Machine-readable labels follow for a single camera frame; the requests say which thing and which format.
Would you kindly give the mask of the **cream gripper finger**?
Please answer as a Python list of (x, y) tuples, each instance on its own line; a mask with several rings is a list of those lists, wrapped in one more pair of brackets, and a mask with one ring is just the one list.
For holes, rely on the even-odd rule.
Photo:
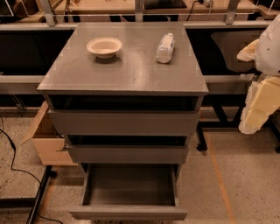
[(256, 133), (280, 108), (280, 77), (267, 75), (260, 82), (253, 81), (248, 89), (245, 103), (239, 131), (251, 135)]
[(258, 42), (259, 39), (256, 39), (240, 50), (237, 54), (237, 59), (246, 62), (254, 60), (256, 58), (256, 47)]

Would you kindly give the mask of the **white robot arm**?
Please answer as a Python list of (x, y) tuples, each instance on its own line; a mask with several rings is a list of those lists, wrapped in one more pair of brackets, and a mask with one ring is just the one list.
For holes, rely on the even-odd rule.
[(239, 51), (237, 59), (254, 60), (256, 70), (261, 73), (258, 81), (253, 81), (248, 88), (239, 124), (239, 131), (250, 135), (280, 108), (280, 15), (259, 39)]

